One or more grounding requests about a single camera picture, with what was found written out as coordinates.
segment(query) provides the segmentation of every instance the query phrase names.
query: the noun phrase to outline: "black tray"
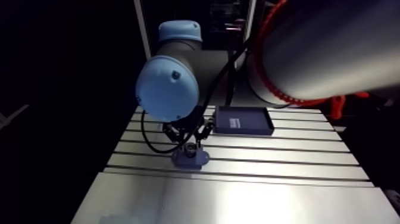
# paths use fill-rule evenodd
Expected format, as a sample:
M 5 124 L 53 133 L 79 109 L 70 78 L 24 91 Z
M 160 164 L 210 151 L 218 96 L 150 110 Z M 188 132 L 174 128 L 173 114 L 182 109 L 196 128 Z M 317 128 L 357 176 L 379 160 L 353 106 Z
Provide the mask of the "black tray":
M 265 107 L 216 107 L 214 133 L 272 135 L 274 124 Z

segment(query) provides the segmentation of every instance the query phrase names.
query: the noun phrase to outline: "light blue joint cover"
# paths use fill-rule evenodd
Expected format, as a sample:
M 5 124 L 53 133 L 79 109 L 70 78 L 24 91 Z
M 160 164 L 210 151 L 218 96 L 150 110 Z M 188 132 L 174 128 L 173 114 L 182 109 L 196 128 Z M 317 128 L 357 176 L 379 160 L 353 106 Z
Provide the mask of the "light blue joint cover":
M 191 20 L 172 20 L 158 27 L 159 41 L 169 39 L 188 39 L 203 42 L 200 25 Z
M 163 122 L 188 116 L 199 100 L 193 73 L 179 60 L 159 55 L 147 61 L 136 82 L 140 106 Z

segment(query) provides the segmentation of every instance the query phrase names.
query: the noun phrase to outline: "metal table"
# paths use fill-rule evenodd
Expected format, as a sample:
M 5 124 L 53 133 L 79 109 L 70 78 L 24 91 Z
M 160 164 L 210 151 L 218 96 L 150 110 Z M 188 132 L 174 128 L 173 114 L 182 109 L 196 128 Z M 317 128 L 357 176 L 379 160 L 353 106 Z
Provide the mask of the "metal table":
M 73 223 L 400 223 L 319 110 L 268 110 L 273 136 L 212 134 L 210 162 L 190 171 L 147 148 L 138 108 Z M 151 116 L 145 128 L 171 147 Z

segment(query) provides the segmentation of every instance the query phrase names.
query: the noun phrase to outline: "black cable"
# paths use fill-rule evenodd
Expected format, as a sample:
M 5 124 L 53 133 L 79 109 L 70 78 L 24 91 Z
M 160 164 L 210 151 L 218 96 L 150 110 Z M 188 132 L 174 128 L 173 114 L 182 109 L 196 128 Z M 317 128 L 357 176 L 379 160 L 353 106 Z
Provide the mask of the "black cable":
M 219 72 L 217 77 L 212 82 L 211 86 L 208 88 L 207 96 L 206 96 L 205 101 L 202 106 L 202 112 L 200 113 L 199 117 L 196 118 L 197 124 L 201 121 L 201 117 L 204 115 L 204 112 L 207 109 L 208 104 L 210 103 L 211 97 L 213 96 L 213 93 L 218 86 L 218 83 L 221 81 L 221 79 L 224 77 L 224 75 L 228 72 L 229 68 L 234 66 L 236 60 L 243 54 L 243 52 L 245 52 L 245 50 L 249 46 L 249 43 L 252 42 L 253 38 L 254 38 L 254 35 L 251 35 L 249 37 L 249 39 L 247 39 L 243 43 L 243 45 L 233 54 L 233 56 L 231 58 L 229 58 L 229 61 L 221 69 L 221 71 Z M 197 125 L 195 125 L 193 130 L 185 137 L 185 139 L 182 142 L 179 142 L 179 144 L 177 146 L 175 146 L 169 150 L 158 150 L 151 145 L 151 143 L 149 142 L 149 139 L 146 136 L 145 125 L 144 125 L 145 114 L 146 114 L 146 111 L 143 110 L 142 117 L 140 119 L 140 128 L 142 129 L 143 139 L 145 140 L 147 146 L 155 153 L 168 154 L 168 153 L 172 153 L 173 151 L 181 148 L 185 143 L 188 142 L 188 140 L 192 137 L 192 135 L 196 132 L 196 129 L 197 129 Z

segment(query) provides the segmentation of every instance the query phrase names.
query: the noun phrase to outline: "white label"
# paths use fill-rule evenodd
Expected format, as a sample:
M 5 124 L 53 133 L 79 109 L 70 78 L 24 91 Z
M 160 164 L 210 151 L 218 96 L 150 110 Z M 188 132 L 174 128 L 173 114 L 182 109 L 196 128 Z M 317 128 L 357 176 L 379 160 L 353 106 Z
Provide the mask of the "white label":
M 230 128 L 240 128 L 240 120 L 237 118 L 229 118 Z

